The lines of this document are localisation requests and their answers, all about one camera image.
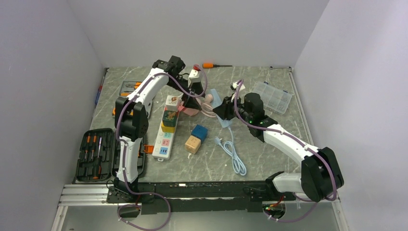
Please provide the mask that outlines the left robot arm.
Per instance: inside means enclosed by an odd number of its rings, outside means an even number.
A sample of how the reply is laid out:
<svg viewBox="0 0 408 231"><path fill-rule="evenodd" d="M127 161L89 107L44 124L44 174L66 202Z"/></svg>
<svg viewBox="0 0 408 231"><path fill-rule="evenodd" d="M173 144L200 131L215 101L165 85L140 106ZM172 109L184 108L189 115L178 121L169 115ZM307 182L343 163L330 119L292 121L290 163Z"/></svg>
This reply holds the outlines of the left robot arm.
<svg viewBox="0 0 408 231"><path fill-rule="evenodd" d="M137 160L141 141L149 127L149 116L153 98L164 86L170 86L183 93L184 106L200 109L198 97L205 96L208 79L205 71L198 69L198 80L184 79L180 72L186 67L181 58L171 56L169 61L157 60L153 63L147 77L140 86L127 97L118 97L115 102L116 139L120 142L120 166L114 187L126 202L134 201L138 196Z"/></svg>

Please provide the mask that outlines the grey tool tray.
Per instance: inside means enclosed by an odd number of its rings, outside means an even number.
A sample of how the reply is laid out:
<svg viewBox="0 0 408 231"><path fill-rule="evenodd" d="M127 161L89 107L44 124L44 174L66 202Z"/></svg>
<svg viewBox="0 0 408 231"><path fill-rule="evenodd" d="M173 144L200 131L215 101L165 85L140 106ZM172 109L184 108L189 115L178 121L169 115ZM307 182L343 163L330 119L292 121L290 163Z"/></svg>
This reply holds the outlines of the grey tool tray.
<svg viewBox="0 0 408 231"><path fill-rule="evenodd" d="M119 96L120 97L127 97L129 94L134 92L140 85L141 81L130 81L126 80L122 82L120 91L119 91ZM151 112L152 112L152 106L153 106L153 100L151 100L148 104L148 109L147 109L147 118L150 119L151 117Z"/></svg>

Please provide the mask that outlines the pink round socket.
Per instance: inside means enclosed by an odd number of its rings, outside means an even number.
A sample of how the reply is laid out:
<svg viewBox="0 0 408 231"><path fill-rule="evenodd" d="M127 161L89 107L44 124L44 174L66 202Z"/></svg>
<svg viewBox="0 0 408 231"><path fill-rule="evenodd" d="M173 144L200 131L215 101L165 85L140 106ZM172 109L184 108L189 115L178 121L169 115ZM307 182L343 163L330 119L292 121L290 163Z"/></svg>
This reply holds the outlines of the pink round socket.
<svg viewBox="0 0 408 231"><path fill-rule="evenodd" d="M188 115L188 116L195 116L195 115L197 115L197 114L200 112L200 110L198 110L198 109L193 109L193 108L184 107L183 105L180 105L180 106L178 107L178 110L179 110L180 112L182 112L182 113Z"/></svg>

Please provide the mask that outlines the dark blue cube adapter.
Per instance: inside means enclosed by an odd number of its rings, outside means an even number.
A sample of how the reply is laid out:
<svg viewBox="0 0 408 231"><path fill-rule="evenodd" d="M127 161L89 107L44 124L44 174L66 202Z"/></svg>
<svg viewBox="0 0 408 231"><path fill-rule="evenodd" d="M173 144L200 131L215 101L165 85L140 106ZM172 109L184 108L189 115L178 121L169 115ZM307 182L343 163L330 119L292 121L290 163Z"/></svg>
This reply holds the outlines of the dark blue cube adapter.
<svg viewBox="0 0 408 231"><path fill-rule="evenodd" d="M208 134L208 129L201 126L196 125L195 128L191 131L191 135L200 139L201 142L204 142Z"/></svg>

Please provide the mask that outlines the white power strip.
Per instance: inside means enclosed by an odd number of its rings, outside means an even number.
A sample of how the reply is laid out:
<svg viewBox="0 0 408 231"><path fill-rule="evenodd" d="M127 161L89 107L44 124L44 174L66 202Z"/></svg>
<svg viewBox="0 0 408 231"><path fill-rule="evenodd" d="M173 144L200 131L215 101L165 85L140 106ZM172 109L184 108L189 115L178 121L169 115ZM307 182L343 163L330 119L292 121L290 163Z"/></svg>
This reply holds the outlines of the white power strip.
<svg viewBox="0 0 408 231"><path fill-rule="evenodd" d="M175 133L162 132L161 125L160 125L157 136L156 136L153 153L152 153L152 156L157 161L163 162L165 160L170 159L171 149L172 149L172 146L173 146L174 137L175 137Z"/></svg>

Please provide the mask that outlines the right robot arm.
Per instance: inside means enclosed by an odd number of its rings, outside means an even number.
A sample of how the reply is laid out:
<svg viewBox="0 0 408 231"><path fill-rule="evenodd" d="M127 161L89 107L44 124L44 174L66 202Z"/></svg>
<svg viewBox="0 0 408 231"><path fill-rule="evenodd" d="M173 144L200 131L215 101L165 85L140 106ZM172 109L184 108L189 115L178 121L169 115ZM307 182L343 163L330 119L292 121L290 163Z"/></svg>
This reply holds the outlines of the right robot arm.
<svg viewBox="0 0 408 231"><path fill-rule="evenodd" d="M329 147L318 148L285 130L266 115L259 94L248 93L243 102L233 96L225 97L213 112L222 120L238 118L252 136L279 149L300 167L299 173L280 171L265 180L269 199L276 200L283 193L302 193L311 202L337 199L344 179L334 151Z"/></svg>

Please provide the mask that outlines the black tool case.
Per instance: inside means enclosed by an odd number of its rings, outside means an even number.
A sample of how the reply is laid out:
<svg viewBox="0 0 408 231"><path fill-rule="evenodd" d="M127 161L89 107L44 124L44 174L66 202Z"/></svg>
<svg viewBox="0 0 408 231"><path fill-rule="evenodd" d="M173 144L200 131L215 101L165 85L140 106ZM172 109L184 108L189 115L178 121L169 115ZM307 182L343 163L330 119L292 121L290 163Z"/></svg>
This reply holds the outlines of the black tool case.
<svg viewBox="0 0 408 231"><path fill-rule="evenodd" d="M120 144L111 128L86 131L72 183L99 183L115 178L121 166L120 153Z"/></svg>

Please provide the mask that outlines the tan cube adapter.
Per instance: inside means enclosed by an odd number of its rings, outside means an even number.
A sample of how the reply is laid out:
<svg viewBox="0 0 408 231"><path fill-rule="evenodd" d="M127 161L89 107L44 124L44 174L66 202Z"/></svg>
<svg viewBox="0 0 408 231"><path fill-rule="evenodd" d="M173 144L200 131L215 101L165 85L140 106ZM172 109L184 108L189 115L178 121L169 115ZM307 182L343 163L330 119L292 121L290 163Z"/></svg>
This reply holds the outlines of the tan cube adapter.
<svg viewBox="0 0 408 231"><path fill-rule="evenodd" d="M200 146L201 140L193 135L190 135L185 142L185 149L191 154L196 154Z"/></svg>

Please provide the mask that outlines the clear plastic screw box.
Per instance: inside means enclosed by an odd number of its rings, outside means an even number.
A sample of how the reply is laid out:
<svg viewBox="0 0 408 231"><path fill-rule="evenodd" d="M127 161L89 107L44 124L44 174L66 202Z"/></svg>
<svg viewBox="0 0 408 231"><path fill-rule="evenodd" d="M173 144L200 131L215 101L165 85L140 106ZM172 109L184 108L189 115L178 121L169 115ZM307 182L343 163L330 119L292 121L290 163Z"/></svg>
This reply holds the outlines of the clear plastic screw box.
<svg viewBox="0 0 408 231"><path fill-rule="evenodd" d="M278 89L267 82L257 82L251 88L251 92L257 93L267 109L278 114L286 113L289 103L293 97L285 90Z"/></svg>

